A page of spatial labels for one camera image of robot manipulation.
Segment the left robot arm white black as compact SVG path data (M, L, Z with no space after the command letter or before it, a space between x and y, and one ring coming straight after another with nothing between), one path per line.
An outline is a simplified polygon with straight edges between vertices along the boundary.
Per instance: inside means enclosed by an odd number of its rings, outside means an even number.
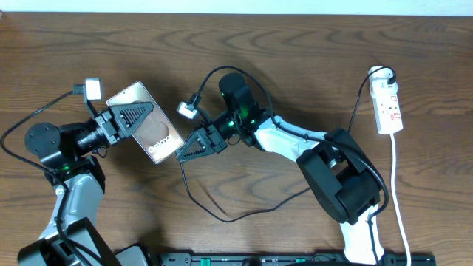
M131 136L153 110L149 102L112 106L85 123L38 123L25 137L56 194L52 218L39 239L22 248L19 265L152 265L139 244L118 252L95 228L105 193L99 151Z

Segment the Galaxy smartphone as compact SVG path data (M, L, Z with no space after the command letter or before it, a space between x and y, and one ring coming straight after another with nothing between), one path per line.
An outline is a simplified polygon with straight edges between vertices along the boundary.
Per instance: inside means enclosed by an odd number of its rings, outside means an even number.
M136 81L108 99L106 104L116 106L138 102L151 102L153 111L146 116L132 136L153 163L159 164L182 147L184 140L145 86L140 81Z

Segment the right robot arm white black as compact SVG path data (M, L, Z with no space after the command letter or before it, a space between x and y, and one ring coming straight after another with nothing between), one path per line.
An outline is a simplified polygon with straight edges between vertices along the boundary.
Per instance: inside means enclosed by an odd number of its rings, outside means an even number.
M344 255L349 262L379 265L384 250L375 218L380 193L386 186L378 171L344 129L313 132L294 126L262 108L236 68L219 81L226 110L217 118L204 117L177 150L180 163L219 154L237 136L249 147L282 155L295 162L324 211L342 229Z

